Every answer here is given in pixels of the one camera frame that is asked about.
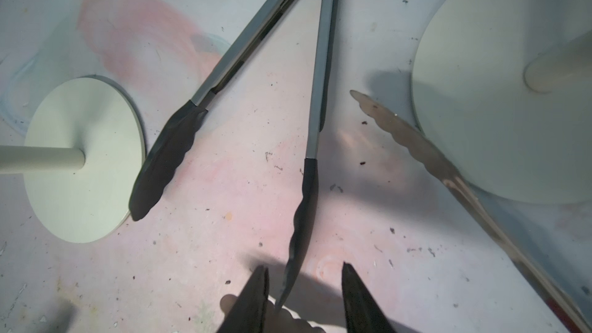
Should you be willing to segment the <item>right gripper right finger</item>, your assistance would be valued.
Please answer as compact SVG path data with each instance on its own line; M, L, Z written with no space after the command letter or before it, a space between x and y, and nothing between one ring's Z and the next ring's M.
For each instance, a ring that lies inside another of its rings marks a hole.
M342 266L342 297L348 333L396 333L354 267Z

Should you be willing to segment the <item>steel tongs cream tips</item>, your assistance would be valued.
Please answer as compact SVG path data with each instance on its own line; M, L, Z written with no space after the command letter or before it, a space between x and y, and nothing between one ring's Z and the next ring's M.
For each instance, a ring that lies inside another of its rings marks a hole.
M269 333L325 333L321 327L314 327L303 319L295 319L290 311L282 308L276 311L272 301L266 303L266 320L264 332Z

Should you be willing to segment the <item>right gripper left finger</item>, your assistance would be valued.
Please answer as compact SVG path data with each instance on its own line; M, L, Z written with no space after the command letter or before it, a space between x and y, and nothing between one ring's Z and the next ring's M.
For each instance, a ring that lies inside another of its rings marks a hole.
M220 300L224 320L217 332L263 332L268 310L268 294L268 268L259 265L238 296L228 294Z

